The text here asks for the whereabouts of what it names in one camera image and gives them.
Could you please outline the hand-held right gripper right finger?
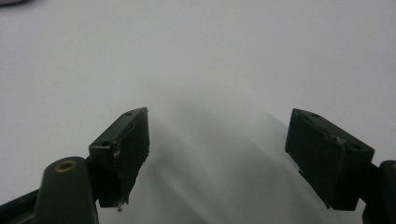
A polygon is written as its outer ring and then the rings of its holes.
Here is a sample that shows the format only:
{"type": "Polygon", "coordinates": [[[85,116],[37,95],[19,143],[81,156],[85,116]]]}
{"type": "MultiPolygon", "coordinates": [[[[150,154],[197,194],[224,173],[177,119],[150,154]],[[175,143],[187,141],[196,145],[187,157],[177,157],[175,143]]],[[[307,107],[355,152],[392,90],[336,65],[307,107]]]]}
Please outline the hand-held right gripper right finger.
{"type": "Polygon", "coordinates": [[[294,108],[285,151],[326,206],[353,211],[359,200],[359,175],[375,150],[322,116],[294,108]]]}

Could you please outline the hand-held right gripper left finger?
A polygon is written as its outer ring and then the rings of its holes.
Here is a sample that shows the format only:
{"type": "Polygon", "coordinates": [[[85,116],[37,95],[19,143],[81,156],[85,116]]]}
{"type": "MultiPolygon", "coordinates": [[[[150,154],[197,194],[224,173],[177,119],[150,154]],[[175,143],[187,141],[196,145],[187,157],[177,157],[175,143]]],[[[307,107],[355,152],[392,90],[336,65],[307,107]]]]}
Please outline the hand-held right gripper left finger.
{"type": "Polygon", "coordinates": [[[149,155],[149,110],[127,111],[89,145],[86,159],[93,197],[104,208],[129,202],[139,171],[149,155]]]}

